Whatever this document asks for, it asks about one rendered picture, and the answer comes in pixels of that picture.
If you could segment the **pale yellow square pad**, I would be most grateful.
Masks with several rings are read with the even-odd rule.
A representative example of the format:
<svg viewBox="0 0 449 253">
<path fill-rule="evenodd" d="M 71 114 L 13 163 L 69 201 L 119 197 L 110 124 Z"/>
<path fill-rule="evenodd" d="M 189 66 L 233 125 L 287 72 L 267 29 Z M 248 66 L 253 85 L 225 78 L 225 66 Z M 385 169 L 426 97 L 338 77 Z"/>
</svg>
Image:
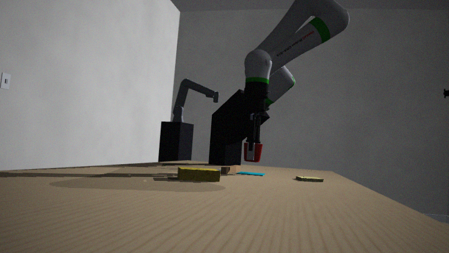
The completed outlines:
<svg viewBox="0 0 449 253">
<path fill-rule="evenodd" d="M 317 177 L 308 177 L 308 176 L 296 176 L 296 179 L 301 181 L 315 181 L 315 182 L 323 182 L 323 179 Z"/>
</svg>

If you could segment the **red cup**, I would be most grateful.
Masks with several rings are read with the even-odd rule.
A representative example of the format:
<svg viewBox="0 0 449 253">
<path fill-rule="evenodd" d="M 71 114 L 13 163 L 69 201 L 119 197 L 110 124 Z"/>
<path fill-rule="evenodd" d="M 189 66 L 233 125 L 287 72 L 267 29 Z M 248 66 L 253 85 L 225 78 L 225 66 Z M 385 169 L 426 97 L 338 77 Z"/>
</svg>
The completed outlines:
<svg viewBox="0 0 449 253">
<path fill-rule="evenodd" d="M 248 143 L 244 143 L 244 160 L 245 161 L 250 161 L 250 162 L 259 162 L 260 158 L 261 158 L 261 152 L 262 152 L 262 146 L 263 144 L 256 144 L 255 143 L 255 147 L 254 147 L 254 160 L 247 160 L 247 144 Z"/>
</svg>

